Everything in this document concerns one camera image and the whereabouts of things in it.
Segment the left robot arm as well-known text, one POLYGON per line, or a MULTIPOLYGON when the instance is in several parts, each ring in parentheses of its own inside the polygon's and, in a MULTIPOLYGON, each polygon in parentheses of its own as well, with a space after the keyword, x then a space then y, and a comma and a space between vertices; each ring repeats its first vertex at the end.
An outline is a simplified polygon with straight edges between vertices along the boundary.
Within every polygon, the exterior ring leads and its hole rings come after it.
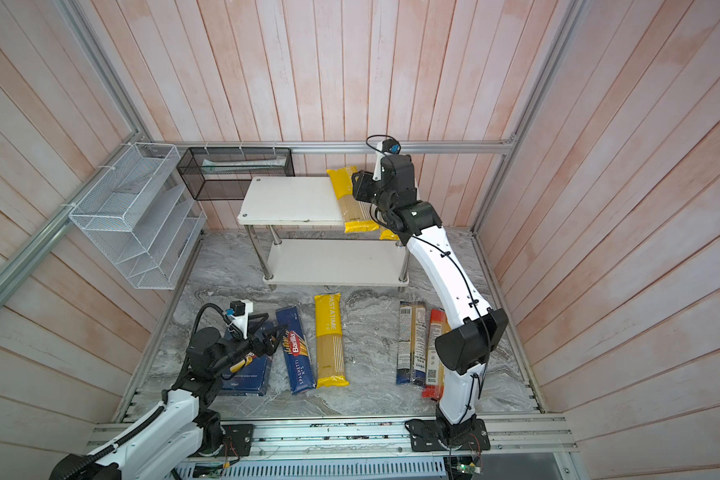
POLYGON ((287 328, 265 326, 269 315, 252 315, 238 301, 227 310, 206 303, 192 326, 185 359, 172 386, 138 421, 85 455, 69 454, 53 468, 52 479, 162 479, 193 455, 240 460, 248 434, 229 434, 211 405, 224 376, 256 358, 272 356, 287 328))

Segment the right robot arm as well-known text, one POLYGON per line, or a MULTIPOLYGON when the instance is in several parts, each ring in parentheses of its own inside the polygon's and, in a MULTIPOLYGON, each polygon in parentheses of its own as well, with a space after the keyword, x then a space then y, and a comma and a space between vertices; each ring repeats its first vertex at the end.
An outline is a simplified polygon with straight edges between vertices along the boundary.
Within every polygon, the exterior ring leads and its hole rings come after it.
POLYGON ((379 152, 372 173, 352 175, 352 188, 356 200, 371 205, 373 220, 396 234, 418 261, 445 310, 450 330, 435 340, 445 367, 444 391, 429 430, 443 445, 458 446, 479 434, 476 401, 508 316, 481 296, 435 208, 418 198, 410 156, 379 152))

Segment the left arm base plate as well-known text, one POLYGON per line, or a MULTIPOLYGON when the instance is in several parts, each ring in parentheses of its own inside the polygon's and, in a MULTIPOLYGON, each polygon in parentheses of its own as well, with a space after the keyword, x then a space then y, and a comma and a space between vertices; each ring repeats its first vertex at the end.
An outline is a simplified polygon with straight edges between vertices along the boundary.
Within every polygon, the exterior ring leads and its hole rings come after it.
POLYGON ((254 428, 253 424, 216 424, 206 428, 197 454, 203 457, 248 456, 254 428))

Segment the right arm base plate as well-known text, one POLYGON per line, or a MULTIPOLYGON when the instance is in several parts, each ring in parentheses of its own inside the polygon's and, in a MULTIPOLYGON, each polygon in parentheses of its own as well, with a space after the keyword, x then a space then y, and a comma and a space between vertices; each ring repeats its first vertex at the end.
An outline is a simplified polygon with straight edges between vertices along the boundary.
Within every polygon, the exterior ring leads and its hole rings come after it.
POLYGON ((451 425, 442 419, 410 419, 404 423, 414 452, 474 451, 491 449, 485 422, 473 415, 451 425))

